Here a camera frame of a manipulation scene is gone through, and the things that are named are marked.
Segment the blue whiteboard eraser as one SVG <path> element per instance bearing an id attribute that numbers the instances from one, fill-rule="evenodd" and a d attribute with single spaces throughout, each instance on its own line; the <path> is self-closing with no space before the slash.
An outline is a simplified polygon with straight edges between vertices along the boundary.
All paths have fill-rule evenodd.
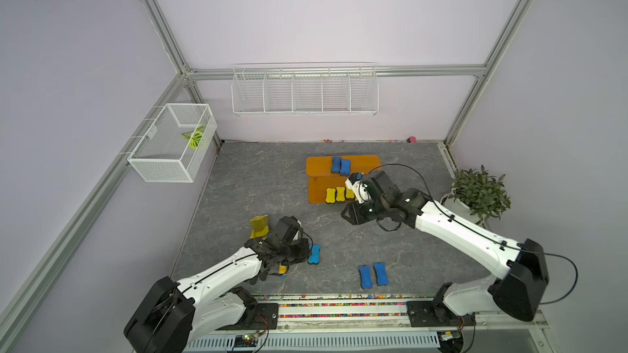
<path id="1" fill-rule="evenodd" d="M 340 175 L 349 177 L 351 174 L 351 160 L 341 160 L 340 161 Z"/>
<path id="2" fill-rule="evenodd" d="M 382 262 L 377 262 L 373 265 L 373 269 L 375 272 L 376 284 L 378 286 L 388 286 L 389 277 L 388 277 L 386 265 Z"/>
<path id="3" fill-rule="evenodd" d="M 343 159 L 341 157 L 333 157 L 332 158 L 332 167 L 331 172 L 333 174 L 342 174 L 343 169 Z"/>
<path id="4" fill-rule="evenodd" d="M 369 266 L 359 266 L 360 285 L 362 289 L 372 289 L 371 268 Z"/>
<path id="5" fill-rule="evenodd" d="M 312 245 L 310 248 L 310 257 L 308 258 L 307 263 L 310 265 L 318 265 L 320 263 L 320 251 L 320 245 Z"/>

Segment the orange two-tier wooden shelf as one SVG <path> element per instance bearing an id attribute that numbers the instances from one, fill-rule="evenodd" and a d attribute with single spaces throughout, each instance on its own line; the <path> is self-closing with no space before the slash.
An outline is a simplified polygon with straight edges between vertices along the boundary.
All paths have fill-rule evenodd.
<path id="1" fill-rule="evenodd" d="M 348 160 L 350 173 L 369 173 L 371 169 L 381 165 L 378 155 L 345 155 L 342 160 Z M 332 173 L 333 157 L 308 157 L 306 159 L 306 174 L 308 176 L 308 201 L 310 204 L 324 204 L 328 188 L 345 187 L 348 176 Z"/>

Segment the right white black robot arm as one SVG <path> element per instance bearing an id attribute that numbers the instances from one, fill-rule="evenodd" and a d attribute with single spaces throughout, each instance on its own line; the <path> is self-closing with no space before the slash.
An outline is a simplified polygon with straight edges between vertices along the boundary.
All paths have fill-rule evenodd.
<path id="1" fill-rule="evenodd" d="M 464 284 L 447 283 L 424 308 L 436 325 L 484 311 L 501 311 L 515 320 L 534 320 L 550 282 L 546 254 L 533 240 L 519 243 L 468 222 L 415 188 L 401 191 L 383 171 L 351 174 L 345 181 L 355 195 L 341 216 L 354 226 L 390 219 L 432 235 L 489 271 Z"/>

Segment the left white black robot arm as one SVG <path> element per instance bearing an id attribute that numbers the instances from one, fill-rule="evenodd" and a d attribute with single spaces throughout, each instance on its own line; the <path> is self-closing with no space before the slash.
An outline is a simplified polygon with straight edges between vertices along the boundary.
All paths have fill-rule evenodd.
<path id="1" fill-rule="evenodd" d="M 296 217 L 283 217 L 263 238 L 178 281 L 153 284 L 124 328 L 135 352 L 182 352 L 188 343 L 225 327 L 271 328 L 270 316 L 243 284 L 265 280 L 280 266 L 307 261 L 313 240 Z"/>

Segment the yellow black gardening glove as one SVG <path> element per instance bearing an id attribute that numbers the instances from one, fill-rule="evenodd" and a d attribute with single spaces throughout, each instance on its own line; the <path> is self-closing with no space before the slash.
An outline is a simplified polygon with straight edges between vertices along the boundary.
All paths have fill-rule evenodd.
<path id="1" fill-rule="evenodd" d="M 265 238 L 270 231 L 269 216 L 262 215 L 262 216 L 253 217 L 250 220 L 250 225 L 252 228 L 250 238 L 252 239 Z"/>

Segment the potted green plant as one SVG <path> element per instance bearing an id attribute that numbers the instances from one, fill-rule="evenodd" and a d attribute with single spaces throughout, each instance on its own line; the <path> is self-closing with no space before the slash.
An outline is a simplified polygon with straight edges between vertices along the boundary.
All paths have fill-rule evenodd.
<path id="1" fill-rule="evenodd" d="M 476 224 L 489 218 L 500 220 L 511 208 L 505 175 L 492 175 L 483 165 L 479 169 L 456 170 L 451 191 L 441 198 L 441 203 L 451 211 L 463 212 Z"/>

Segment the green toy in basket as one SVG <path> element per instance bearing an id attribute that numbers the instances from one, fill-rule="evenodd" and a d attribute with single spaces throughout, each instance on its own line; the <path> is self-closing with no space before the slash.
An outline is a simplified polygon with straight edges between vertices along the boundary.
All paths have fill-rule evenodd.
<path id="1" fill-rule="evenodd" d="M 196 150 L 199 147 L 204 137 L 204 129 L 205 129 L 205 126 L 201 125 L 192 132 L 183 133 L 183 137 L 186 140 L 188 140 L 188 145 L 193 150 Z"/>

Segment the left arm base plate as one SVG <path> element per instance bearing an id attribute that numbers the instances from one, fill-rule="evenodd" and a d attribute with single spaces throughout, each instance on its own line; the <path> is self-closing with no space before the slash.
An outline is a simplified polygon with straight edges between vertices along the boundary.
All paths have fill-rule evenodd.
<path id="1" fill-rule="evenodd" d="M 245 313 L 234 324 L 220 330 L 275 330 L 279 320 L 279 306 L 276 303 L 257 303 L 245 309 Z"/>

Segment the aluminium rail frame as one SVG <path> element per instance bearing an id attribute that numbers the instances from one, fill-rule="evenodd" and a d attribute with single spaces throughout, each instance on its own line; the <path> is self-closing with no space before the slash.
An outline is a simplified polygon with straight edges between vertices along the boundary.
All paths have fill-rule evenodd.
<path id="1" fill-rule="evenodd" d="M 216 330 L 182 352 L 556 352 L 559 347 L 541 314 L 522 322 L 498 312 L 474 314 L 476 325 L 412 328 L 409 301 L 397 295 L 270 295 L 275 330 Z"/>

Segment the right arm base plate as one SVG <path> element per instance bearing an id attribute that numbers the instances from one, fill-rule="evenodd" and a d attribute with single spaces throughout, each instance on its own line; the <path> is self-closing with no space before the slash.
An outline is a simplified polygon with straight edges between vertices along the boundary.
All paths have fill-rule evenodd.
<path id="1" fill-rule="evenodd" d="M 456 315 L 442 304 L 431 301 L 409 301 L 407 316 L 412 328 L 457 328 L 473 327 L 476 320 L 473 315 Z"/>

